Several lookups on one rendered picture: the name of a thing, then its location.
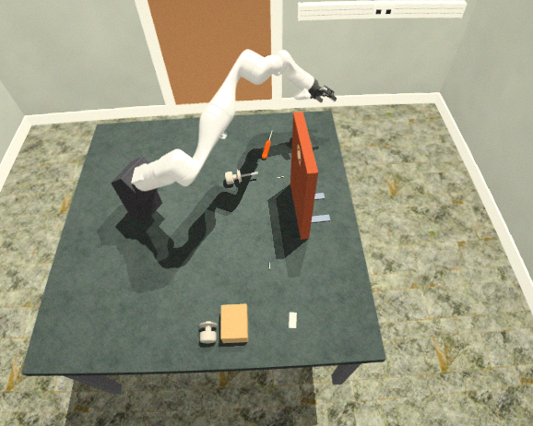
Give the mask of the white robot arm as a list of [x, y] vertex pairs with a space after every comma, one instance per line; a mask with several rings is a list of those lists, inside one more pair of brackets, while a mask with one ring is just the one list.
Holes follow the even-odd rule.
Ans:
[[294, 99], [308, 100], [311, 96], [308, 90], [313, 85], [314, 78], [299, 68], [288, 52], [281, 50], [276, 55], [263, 57], [251, 50], [245, 50], [201, 114], [198, 146], [193, 159], [180, 149], [176, 149], [157, 161], [136, 167], [131, 183], [141, 191], [149, 191], [174, 182], [182, 186], [191, 184], [234, 117], [235, 90], [240, 77], [260, 85], [272, 75], [280, 76], [287, 66], [289, 66], [286, 73], [287, 80], [299, 89], [294, 94]]

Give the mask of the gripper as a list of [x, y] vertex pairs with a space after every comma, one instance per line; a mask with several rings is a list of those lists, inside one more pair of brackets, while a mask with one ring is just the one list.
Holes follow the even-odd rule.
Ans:
[[[331, 91], [331, 92], [330, 92]], [[332, 101], [337, 101], [337, 97], [334, 96], [334, 92], [332, 89], [330, 89], [329, 87], [327, 86], [324, 86], [323, 88], [319, 86], [318, 84], [318, 81], [314, 78], [314, 83], [313, 85], [311, 86], [311, 88], [308, 90], [308, 92], [311, 94], [310, 96], [310, 99], [314, 99], [314, 100], [317, 100], [319, 101], [320, 103], [323, 102], [323, 98], [321, 98], [320, 96], [322, 97], [328, 97], [330, 98]], [[313, 94], [314, 93], [314, 94]], [[323, 95], [325, 93], [325, 95]], [[327, 95], [326, 95], [327, 94]], [[316, 97], [317, 95], [317, 97]], [[318, 97], [319, 96], [319, 97]], [[332, 97], [332, 98], [331, 98]]]

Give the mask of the orange-handled screwdriver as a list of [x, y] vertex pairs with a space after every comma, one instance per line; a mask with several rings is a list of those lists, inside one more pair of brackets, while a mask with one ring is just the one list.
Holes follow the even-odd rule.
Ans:
[[270, 145], [271, 145], [271, 142], [270, 142], [270, 139], [269, 139], [269, 141], [267, 141], [266, 144], [265, 144], [265, 148], [264, 148], [264, 151], [263, 151], [263, 154], [262, 154], [262, 158], [263, 159], [267, 158], [267, 154], [268, 154]]

